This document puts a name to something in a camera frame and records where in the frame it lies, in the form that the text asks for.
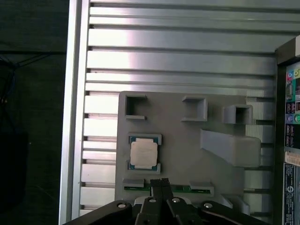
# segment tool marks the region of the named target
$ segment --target angled gray plastic block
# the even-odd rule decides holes
[[[145,120],[146,116],[137,115],[136,108],[142,101],[146,101],[147,96],[141,94],[126,95],[125,118],[130,120]]]
[[[253,107],[251,105],[230,105],[223,108],[223,123],[252,124]]]
[[[189,186],[192,190],[208,190],[210,193],[206,195],[210,197],[213,197],[215,194],[215,188],[210,182],[190,181]]]
[[[221,157],[233,166],[260,165],[261,141],[256,137],[233,136],[201,130],[200,139],[202,149]]]
[[[123,186],[132,188],[143,188],[144,182],[144,179],[124,179]]]
[[[145,169],[130,169],[130,162],[126,161],[126,171],[132,174],[160,174],[160,163],[157,164],[157,170],[145,170]]]
[[[182,101],[187,104],[187,107],[189,105],[196,105],[196,108],[191,108],[191,111],[195,110],[195,112],[189,112],[189,114],[193,116],[183,117],[181,121],[207,121],[208,104],[205,98],[199,96],[185,96]]]
[[[227,198],[225,195],[220,195],[219,199],[219,203],[229,207],[230,209],[233,208],[233,203],[229,200],[229,198]]]
[[[250,215],[250,206],[244,202],[241,196],[238,195],[223,195],[233,204],[233,209],[241,213]]]

